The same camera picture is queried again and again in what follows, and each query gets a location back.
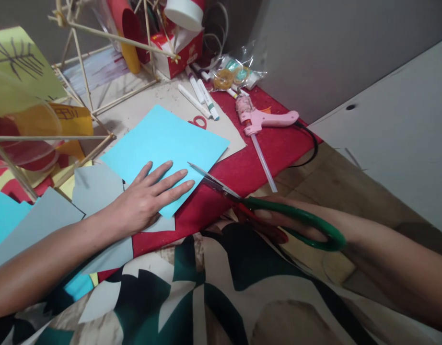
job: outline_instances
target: red box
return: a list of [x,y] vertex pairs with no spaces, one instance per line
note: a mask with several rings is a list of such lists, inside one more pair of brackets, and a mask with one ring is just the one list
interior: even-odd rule
[[[173,32],[168,32],[168,38],[170,43],[174,42]],[[177,74],[184,71],[188,64],[193,63],[202,55],[202,36],[203,31],[195,33],[185,29],[180,29],[178,34],[178,40],[176,41],[176,51],[181,59],[178,60],[178,64],[167,55],[153,53],[154,63],[156,68],[163,73],[169,79],[173,79]],[[160,50],[165,50],[171,53],[171,48],[165,34],[160,32],[151,37],[151,46],[157,47]]]

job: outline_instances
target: white cup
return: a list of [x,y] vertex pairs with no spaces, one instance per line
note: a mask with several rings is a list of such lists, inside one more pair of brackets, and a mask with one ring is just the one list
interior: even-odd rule
[[189,31],[202,30],[205,0],[168,0],[165,15],[176,25]]

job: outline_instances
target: scissor blade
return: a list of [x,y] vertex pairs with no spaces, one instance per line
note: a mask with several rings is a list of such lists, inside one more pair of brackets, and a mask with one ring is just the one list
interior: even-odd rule
[[221,192],[221,193],[227,193],[232,198],[234,198],[236,201],[240,201],[242,198],[240,195],[238,195],[236,192],[234,192],[232,189],[230,189],[228,186],[226,186],[224,183],[222,183],[220,180],[218,180],[216,177],[211,176],[208,172],[204,171],[203,169],[199,168],[195,164],[192,164],[190,162],[187,162],[192,168],[194,168],[197,172],[202,174],[203,176],[203,182],[208,184],[213,189]]

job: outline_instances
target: green scissor handle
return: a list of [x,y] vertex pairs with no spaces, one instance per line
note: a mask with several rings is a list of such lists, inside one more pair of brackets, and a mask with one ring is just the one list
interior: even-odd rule
[[305,244],[310,245],[311,247],[314,247],[314,248],[317,248],[320,250],[324,250],[327,252],[337,252],[337,251],[340,251],[341,249],[343,249],[347,244],[346,239],[344,238],[342,233],[339,232],[338,229],[336,229],[330,223],[317,217],[316,215],[313,215],[312,213],[303,211],[303,210],[301,210],[299,208],[295,208],[293,206],[274,203],[274,202],[266,201],[266,200],[262,200],[262,199],[256,199],[254,197],[249,197],[247,199],[243,199],[243,204],[252,210],[265,209],[265,210],[269,210],[269,211],[279,212],[285,216],[296,219],[305,225],[311,226],[311,227],[319,230],[321,233],[323,233],[324,235],[326,235],[328,237],[327,242],[312,241],[312,240],[308,239],[307,237],[302,236],[301,234],[299,234],[295,230],[292,230],[289,228],[284,228],[292,236],[301,240]]

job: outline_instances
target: pink glue gun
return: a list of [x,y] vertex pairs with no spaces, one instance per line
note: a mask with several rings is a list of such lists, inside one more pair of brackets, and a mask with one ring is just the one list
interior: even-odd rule
[[271,115],[263,113],[255,108],[251,99],[246,95],[239,95],[235,101],[235,108],[240,118],[240,123],[246,125],[244,133],[250,137],[265,127],[287,127],[298,121],[297,111],[290,111],[282,115]]

